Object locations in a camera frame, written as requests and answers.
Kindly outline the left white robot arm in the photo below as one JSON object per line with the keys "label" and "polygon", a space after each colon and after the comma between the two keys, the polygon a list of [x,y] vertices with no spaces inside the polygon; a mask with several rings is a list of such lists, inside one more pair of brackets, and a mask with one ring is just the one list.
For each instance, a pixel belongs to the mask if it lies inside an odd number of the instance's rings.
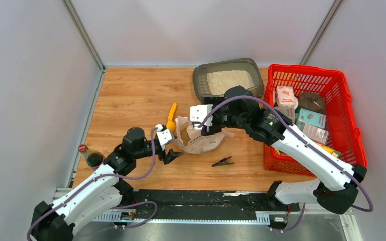
{"label": "left white robot arm", "polygon": [[146,139],[140,127],[128,129],[122,142],[86,180],[50,204],[42,201],[34,208],[27,240],[73,240],[93,219],[110,208],[133,207],[133,188],[126,182],[137,159],[151,157],[169,164],[181,152],[166,146],[176,139],[166,125],[157,124]]}

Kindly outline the black bag clip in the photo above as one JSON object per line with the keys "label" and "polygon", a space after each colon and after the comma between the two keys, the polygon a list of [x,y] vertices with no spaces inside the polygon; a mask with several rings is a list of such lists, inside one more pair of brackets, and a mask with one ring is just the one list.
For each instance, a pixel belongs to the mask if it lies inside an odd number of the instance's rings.
{"label": "black bag clip", "polygon": [[220,159],[218,162],[213,163],[211,167],[218,167],[218,166],[225,166],[225,165],[233,165],[235,164],[234,162],[230,162],[230,159],[232,156],[224,157]]}

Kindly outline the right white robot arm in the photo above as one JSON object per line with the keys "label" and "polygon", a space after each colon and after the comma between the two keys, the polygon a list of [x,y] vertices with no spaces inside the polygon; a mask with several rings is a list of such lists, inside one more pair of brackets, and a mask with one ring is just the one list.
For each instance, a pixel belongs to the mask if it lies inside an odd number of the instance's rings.
{"label": "right white robot arm", "polygon": [[244,130],[252,139],[292,157],[315,175],[311,181],[274,182],[266,203],[280,210],[293,203],[318,204],[334,214],[355,208],[359,193],[369,199],[362,185],[367,169],[350,165],[329,154],[308,138],[291,120],[241,86],[229,89],[223,97],[205,97],[190,108],[193,127],[204,136],[223,128]]}

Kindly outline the pink cat litter bag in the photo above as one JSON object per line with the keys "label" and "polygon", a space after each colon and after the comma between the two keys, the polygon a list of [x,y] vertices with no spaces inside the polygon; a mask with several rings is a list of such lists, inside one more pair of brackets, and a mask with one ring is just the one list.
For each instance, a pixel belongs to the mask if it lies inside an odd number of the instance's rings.
{"label": "pink cat litter bag", "polygon": [[217,148],[225,137],[232,138],[234,133],[222,129],[221,132],[203,136],[200,130],[192,126],[192,122],[187,117],[178,117],[175,120],[176,139],[174,141],[182,151],[189,154],[201,154]]}

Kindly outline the yellow plastic scoop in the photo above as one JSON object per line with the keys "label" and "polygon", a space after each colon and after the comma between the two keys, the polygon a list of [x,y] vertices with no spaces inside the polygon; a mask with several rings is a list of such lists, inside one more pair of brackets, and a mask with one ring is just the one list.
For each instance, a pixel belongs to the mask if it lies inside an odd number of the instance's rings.
{"label": "yellow plastic scoop", "polygon": [[176,134],[176,111],[178,108],[178,104],[174,103],[169,111],[168,117],[167,117],[167,123],[166,127],[170,129],[174,134]]}

